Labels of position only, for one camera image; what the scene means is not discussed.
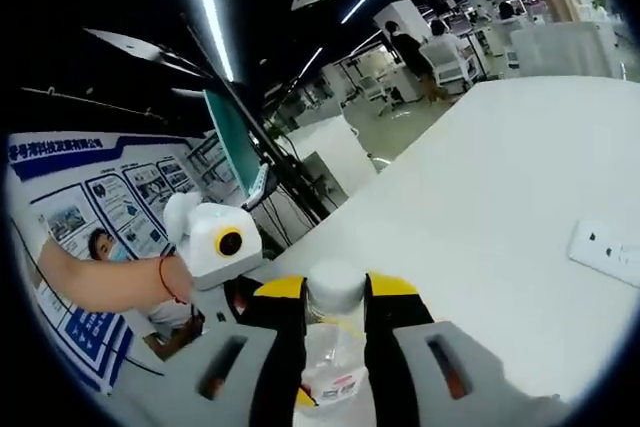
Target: power outlet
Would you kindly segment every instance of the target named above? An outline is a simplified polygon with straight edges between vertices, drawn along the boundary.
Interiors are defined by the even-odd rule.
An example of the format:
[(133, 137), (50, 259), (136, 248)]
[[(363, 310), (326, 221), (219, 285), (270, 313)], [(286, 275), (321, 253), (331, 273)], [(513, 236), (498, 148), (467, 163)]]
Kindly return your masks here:
[(598, 222), (578, 222), (569, 258), (640, 288), (640, 247), (613, 241), (609, 230)]

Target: ceiling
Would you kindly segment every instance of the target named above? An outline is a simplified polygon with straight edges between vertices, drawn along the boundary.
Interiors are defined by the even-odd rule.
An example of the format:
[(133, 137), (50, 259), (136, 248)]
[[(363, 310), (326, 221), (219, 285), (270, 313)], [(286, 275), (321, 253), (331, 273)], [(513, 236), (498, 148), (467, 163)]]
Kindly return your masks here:
[[(322, 0), (292, 12), (292, 0), (217, 0), (235, 77), (262, 98), (262, 93), (294, 79), (319, 47), (324, 50), (306, 75), (347, 55), (376, 31), (372, 16), (388, 3), (368, 0), (341, 25), (340, 20), (357, 1)], [(179, 115), (179, 110), (179, 122), (202, 131), (206, 115), (185, 115), (184, 109), (176, 107), (181, 100), (167, 93), (168, 87), (197, 89), (188, 74), (158, 77), (157, 66), (114, 51), (83, 31), (88, 27), (126, 34), (207, 65), (189, 32), (189, 27), (194, 29), (207, 57), (216, 59), (202, 0), (24, 0), (24, 7), (22, 27), (29, 41), (23, 46), (23, 86), (55, 85), (71, 93), (92, 88), (92, 95), (101, 100), (140, 110), (151, 106), (165, 117)], [(213, 62), (220, 69), (218, 61)]]

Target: white desk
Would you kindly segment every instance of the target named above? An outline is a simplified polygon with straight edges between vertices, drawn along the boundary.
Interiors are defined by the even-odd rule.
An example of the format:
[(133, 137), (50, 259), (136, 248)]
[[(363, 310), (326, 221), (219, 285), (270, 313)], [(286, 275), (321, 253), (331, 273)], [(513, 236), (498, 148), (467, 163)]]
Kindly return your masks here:
[(607, 367), (639, 291), (571, 262), (578, 219), (640, 239), (640, 85), (478, 84), (287, 250), (263, 280), (342, 257), (416, 285), (530, 395), (573, 400)]

